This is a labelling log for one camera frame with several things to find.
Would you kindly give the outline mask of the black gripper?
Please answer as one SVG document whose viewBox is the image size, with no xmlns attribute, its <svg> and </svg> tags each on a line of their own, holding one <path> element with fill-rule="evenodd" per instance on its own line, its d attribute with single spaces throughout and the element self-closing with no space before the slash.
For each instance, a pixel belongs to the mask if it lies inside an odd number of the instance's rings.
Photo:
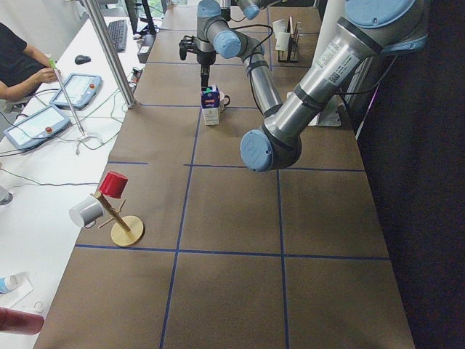
<svg viewBox="0 0 465 349">
<path fill-rule="evenodd" d="M 199 51 L 198 63 L 201 65 L 201 88 L 206 88 L 209 85 L 210 66 L 215 63 L 215 51 Z"/>
</svg>

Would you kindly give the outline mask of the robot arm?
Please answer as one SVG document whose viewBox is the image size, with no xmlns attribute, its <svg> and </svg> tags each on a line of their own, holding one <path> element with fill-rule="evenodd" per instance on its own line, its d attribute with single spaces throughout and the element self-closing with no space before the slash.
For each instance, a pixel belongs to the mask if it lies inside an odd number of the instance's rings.
<svg viewBox="0 0 465 349">
<path fill-rule="evenodd" d="M 242 13 L 244 14 L 245 18 L 248 20 L 253 20 L 259 12 L 274 4 L 280 3 L 281 0 L 219 0 L 218 3 L 221 8 L 221 13 L 223 18 L 226 21 L 231 20 L 231 6 L 238 6 Z"/>
<path fill-rule="evenodd" d="M 427 38 L 430 1 L 346 1 L 335 36 L 286 101 L 282 101 L 260 43 L 233 30 L 217 1 L 197 7 L 201 52 L 239 57 L 264 122 L 244 134 L 240 157 L 250 170 L 284 169 L 300 157 L 300 134 L 368 57 L 416 51 Z"/>
</svg>

